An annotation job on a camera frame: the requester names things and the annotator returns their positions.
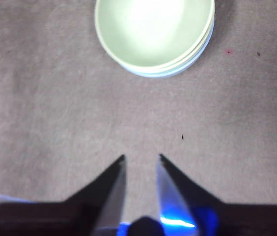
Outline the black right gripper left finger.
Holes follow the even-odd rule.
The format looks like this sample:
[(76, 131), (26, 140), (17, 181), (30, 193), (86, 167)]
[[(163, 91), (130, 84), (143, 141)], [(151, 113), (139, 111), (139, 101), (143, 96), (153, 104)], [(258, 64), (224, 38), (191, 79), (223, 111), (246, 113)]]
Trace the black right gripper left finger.
[(0, 236), (100, 236), (122, 218), (126, 157), (59, 202), (0, 203)]

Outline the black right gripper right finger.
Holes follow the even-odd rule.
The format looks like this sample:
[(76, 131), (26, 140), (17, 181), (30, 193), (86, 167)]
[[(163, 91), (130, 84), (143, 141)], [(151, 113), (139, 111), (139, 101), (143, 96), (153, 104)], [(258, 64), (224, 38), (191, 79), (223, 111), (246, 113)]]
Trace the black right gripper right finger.
[(157, 194), (160, 223), (168, 236), (277, 236), (277, 205), (226, 203), (163, 154)]

